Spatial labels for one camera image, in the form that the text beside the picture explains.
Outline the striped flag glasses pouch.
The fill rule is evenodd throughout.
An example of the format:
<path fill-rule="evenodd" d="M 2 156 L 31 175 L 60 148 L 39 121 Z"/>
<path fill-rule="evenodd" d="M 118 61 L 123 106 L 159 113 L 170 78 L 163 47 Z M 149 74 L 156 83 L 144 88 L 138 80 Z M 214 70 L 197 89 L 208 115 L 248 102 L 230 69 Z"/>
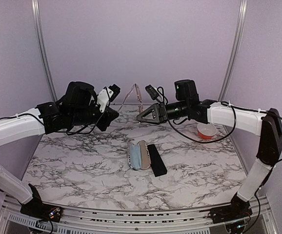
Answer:
<path fill-rule="evenodd" d="M 151 166 L 151 158 L 146 142 L 144 140 L 136 144 L 128 142 L 127 159 L 129 167 L 135 171 L 149 169 Z"/>

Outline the blue cleaning cloth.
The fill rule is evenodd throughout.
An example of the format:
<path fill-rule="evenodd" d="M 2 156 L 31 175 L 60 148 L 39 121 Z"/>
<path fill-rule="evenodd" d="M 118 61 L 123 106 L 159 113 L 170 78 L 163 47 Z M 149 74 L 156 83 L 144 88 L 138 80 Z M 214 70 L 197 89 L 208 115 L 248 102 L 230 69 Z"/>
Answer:
<path fill-rule="evenodd" d="M 129 143 L 130 165 L 134 170 L 141 168 L 141 150 L 138 144 Z"/>

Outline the black glasses case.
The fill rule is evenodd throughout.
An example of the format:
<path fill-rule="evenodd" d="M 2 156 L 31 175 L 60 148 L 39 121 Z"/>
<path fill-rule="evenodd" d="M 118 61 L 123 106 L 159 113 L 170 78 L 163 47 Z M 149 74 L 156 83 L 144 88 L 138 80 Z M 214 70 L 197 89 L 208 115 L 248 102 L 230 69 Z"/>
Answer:
<path fill-rule="evenodd" d="M 147 149 L 151 159 L 151 168 L 155 177 L 167 174 L 167 168 L 154 144 L 147 145 Z"/>

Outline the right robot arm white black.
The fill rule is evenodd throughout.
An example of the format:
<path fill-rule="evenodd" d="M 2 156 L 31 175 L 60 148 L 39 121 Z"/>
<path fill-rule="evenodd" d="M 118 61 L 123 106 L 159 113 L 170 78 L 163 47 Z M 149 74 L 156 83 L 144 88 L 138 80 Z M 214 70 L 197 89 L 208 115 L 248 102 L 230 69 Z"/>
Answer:
<path fill-rule="evenodd" d="M 228 102 L 206 99 L 201 101 L 193 80 L 174 83 L 177 102 L 165 104 L 162 100 L 137 116 L 140 122 L 161 124 L 187 117 L 203 124 L 219 124 L 241 129 L 260 137 L 255 162 L 245 181 L 227 206 L 211 209 L 215 219 L 237 218 L 249 213 L 249 201 L 269 179 L 282 153 L 282 120 L 277 109 L 250 110 Z"/>

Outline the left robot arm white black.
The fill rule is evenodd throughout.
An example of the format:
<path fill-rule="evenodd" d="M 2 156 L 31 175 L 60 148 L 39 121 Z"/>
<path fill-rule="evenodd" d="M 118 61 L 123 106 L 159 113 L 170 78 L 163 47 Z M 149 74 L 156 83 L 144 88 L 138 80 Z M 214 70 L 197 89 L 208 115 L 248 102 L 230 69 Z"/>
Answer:
<path fill-rule="evenodd" d="M 46 102 L 21 114 L 1 117 L 0 146 L 32 136 L 71 134 L 75 126 L 86 128 L 92 125 L 103 132 L 119 116 L 109 105 L 120 90 L 113 84 L 96 93 L 93 85 L 72 81 L 56 102 Z M 60 207 L 44 204 L 35 186 L 23 183 L 1 165 L 0 190 L 20 203 L 23 214 L 52 220 L 60 215 Z"/>

